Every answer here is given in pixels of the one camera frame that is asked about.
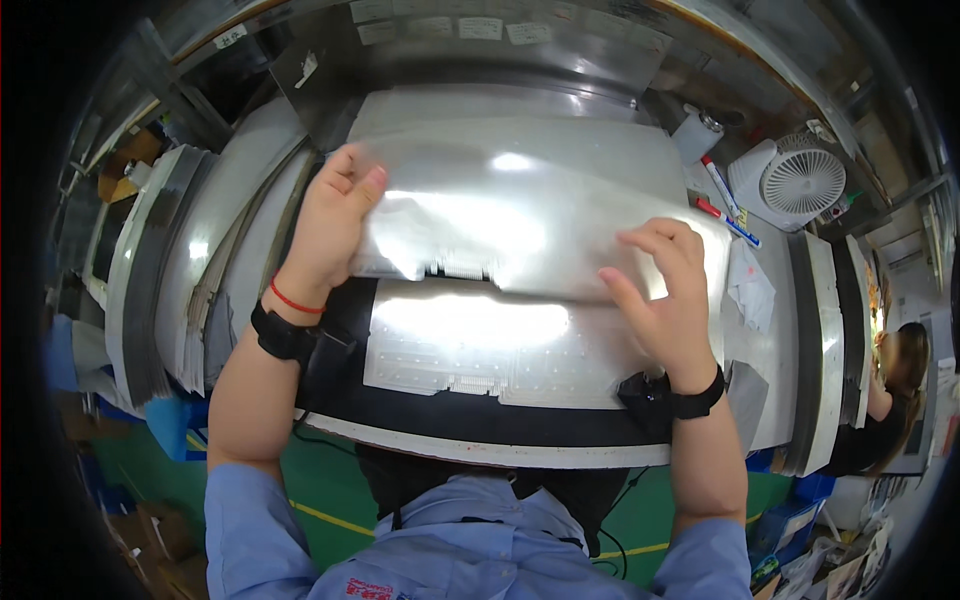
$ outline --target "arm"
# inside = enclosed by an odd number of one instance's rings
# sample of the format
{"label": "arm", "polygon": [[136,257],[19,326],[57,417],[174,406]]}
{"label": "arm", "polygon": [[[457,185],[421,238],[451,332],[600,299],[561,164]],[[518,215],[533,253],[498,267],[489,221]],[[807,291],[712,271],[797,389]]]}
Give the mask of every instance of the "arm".
{"label": "arm", "polygon": [[[357,154],[356,146],[342,148],[306,191],[293,243],[275,279],[280,293],[302,306],[323,306],[330,289],[347,279],[363,218],[386,188],[381,167],[365,177],[355,173]],[[271,290],[261,302],[291,324],[314,325],[321,317],[291,308]],[[274,358],[256,338],[248,325],[213,389],[207,471],[240,463],[282,483],[279,458],[290,437],[300,364]]]}
{"label": "arm", "polygon": [[[690,227],[651,219],[620,232],[617,239],[651,254],[663,274],[668,296],[647,301],[613,268],[600,270],[613,300],[643,347],[664,366],[674,392],[700,394],[716,376],[707,336],[707,277],[704,243]],[[674,420],[671,485],[676,504],[673,535],[712,518],[746,520],[747,470],[727,395],[710,414]]]}
{"label": "arm", "polygon": [[880,382],[876,380],[876,366],[871,367],[870,389],[867,390],[867,414],[874,420],[884,420],[890,414],[890,408],[894,405],[894,397],[883,389]]}

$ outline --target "long hair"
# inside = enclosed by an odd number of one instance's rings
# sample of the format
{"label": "long hair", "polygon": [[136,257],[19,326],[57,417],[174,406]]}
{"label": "long hair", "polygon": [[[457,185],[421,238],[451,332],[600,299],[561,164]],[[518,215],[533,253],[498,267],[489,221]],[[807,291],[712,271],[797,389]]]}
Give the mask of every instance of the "long hair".
{"label": "long hair", "polygon": [[926,366],[930,362],[930,343],[926,337],[926,329],[919,323],[908,323],[898,331],[899,350],[897,364],[900,372],[899,381],[890,381],[894,401],[897,396],[906,400],[906,425],[903,433],[897,440],[889,454],[877,461],[867,472],[868,477],[878,477],[897,458],[900,451],[910,438],[913,425],[917,422],[920,411],[924,408],[924,393],[921,386],[926,377]]}

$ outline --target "person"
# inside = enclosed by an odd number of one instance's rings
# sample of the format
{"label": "person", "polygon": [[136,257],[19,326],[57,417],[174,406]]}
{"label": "person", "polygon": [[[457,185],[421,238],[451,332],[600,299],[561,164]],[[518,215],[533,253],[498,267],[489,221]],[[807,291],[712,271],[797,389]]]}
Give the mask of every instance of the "person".
{"label": "person", "polygon": [[[837,429],[830,462],[819,471],[824,475],[843,477],[866,470],[869,477],[878,477],[903,450],[924,407],[920,388],[930,362],[924,326],[908,323],[894,333],[880,331],[875,342],[879,365],[871,365],[864,426]],[[877,367],[885,376],[882,384]]]}
{"label": "person", "polygon": [[[307,189],[275,278],[278,292],[301,308],[324,306],[331,289],[348,278],[364,216],[386,188],[382,167],[355,168],[360,154],[356,146],[342,148]],[[715,389],[703,240],[669,219],[651,219],[617,239],[650,253],[668,290],[647,301],[616,269],[601,269],[598,276],[626,323],[664,366],[674,393]],[[289,324],[320,319],[270,289],[261,303]],[[518,492],[512,474],[495,469],[440,469],[441,480],[419,496],[400,506],[381,503],[373,543],[321,575],[280,471],[299,374],[298,361],[274,358],[247,327],[213,390],[204,501],[211,598],[752,597],[747,473],[726,394],[705,416],[673,421],[672,541],[646,591],[590,562],[585,530],[596,523],[578,520],[580,507],[546,486]],[[363,448],[358,445],[358,455],[370,458]],[[361,460],[361,468],[369,465]]]}

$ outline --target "red string bracelet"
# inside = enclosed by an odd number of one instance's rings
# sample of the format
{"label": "red string bracelet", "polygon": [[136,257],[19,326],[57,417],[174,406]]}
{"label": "red string bracelet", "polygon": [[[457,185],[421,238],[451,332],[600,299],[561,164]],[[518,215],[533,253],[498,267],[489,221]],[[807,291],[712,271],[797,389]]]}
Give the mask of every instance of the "red string bracelet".
{"label": "red string bracelet", "polygon": [[283,294],[280,294],[280,291],[277,290],[276,285],[274,285],[274,279],[276,279],[276,274],[270,277],[270,289],[273,290],[274,294],[276,294],[276,297],[283,300],[283,303],[286,304],[287,306],[294,308],[296,310],[299,310],[300,312],[308,313],[311,315],[319,315],[326,310],[326,305],[321,306],[320,308],[310,308],[309,306],[301,306],[296,302],[290,300]]}

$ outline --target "green floor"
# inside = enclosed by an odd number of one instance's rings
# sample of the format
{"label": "green floor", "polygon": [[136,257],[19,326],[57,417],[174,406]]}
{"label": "green floor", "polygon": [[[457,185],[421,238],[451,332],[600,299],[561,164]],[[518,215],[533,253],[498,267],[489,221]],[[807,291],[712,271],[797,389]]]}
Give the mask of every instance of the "green floor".
{"label": "green floor", "polygon": [[[146,425],[137,425],[127,439],[98,440],[93,445],[111,484],[125,485],[137,500],[165,500],[179,508],[194,526],[197,542],[203,543],[205,463],[170,461]],[[376,505],[351,457],[322,444],[291,439],[282,464],[287,492],[298,508],[320,569],[346,559],[372,541],[369,531],[375,525]],[[651,468],[604,522],[604,529],[630,554],[628,579],[641,586],[650,584],[670,538],[673,502],[669,476],[669,467]],[[780,504],[789,493],[790,482],[779,475],[751,473],[747,515],[756,516]],[[610,554],[602,558],[619,566],[621,559],[613,542],[603,537],[601,541],[603,551]],[[600,567],[612,571],[608,564]]]}

